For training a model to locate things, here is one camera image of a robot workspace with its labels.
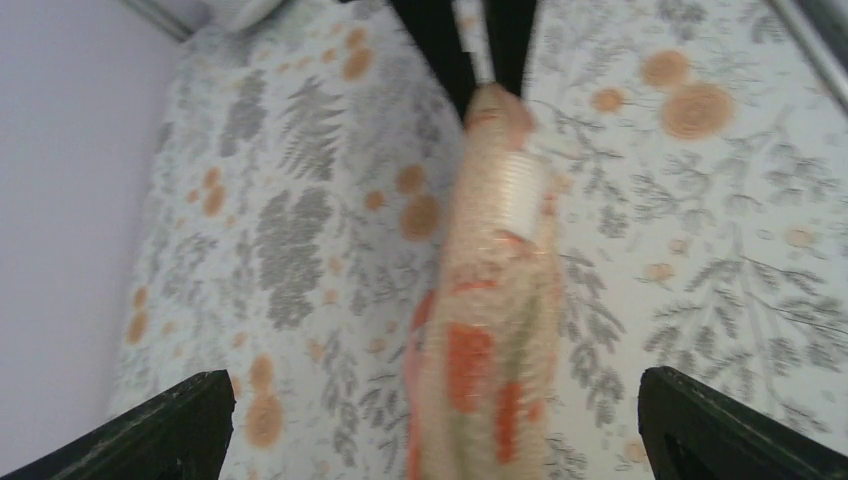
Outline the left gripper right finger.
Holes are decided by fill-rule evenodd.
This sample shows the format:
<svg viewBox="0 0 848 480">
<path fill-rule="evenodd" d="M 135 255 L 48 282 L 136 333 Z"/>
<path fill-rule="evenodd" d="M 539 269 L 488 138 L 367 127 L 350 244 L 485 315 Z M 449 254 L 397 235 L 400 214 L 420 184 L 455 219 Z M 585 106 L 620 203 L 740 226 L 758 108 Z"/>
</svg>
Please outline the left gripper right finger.
<svg viewBox="0 0 848 480">
<path fill-rule="evenodd" d="M 847 457 L 668 366 L 646 369 L 638 429 L 656 479 L 845 479 Z"/>
</svg>

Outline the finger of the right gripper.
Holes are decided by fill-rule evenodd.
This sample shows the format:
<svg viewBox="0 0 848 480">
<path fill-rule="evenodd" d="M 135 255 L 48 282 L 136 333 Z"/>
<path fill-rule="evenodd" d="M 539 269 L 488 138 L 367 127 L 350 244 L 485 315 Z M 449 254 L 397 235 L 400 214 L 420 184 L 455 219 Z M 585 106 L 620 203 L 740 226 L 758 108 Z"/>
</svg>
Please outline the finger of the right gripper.
<svg viewBox="0 0 848 480">
<path fill-rule="evenodd" d="M 457 116 L 465 120 L 477 81 L 471 56 L 462 44 L 452 2 L 391 0 L 390 4 L 447 93 Z"/>
<path fill-rule="evenodd" d="M 536 8 L 537 0 L 482 0 L 494 80 L 519 98 Z"/>
</svg>

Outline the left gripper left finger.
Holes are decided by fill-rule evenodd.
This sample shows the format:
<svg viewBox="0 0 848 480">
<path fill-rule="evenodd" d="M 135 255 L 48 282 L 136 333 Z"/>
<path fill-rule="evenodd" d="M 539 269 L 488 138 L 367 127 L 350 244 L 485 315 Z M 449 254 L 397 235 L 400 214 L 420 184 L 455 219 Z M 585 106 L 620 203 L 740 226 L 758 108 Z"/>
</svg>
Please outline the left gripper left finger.
<svg viewBox="0 0 848 480">
<path fill-rule="evenodd" d="M 197 373 L 6 479 L 217 479 L 235 409 L 225 370 Z"/>
</svg>

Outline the orange floral mesh laundry bag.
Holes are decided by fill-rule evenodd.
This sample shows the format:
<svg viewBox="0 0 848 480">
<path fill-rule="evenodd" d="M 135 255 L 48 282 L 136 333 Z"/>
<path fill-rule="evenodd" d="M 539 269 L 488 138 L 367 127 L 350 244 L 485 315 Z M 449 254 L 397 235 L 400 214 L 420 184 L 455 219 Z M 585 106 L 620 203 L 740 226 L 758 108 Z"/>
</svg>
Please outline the orange floral mesh laundry bag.
<svg viewBox="0 0 848 480">
<path fill-rule="evenodd" d="M 542 479 L 565 282 L 558 178 L 525 104 L 490 83 L 464 156 L 405 363 L 410 479 Z"/>
</svg>

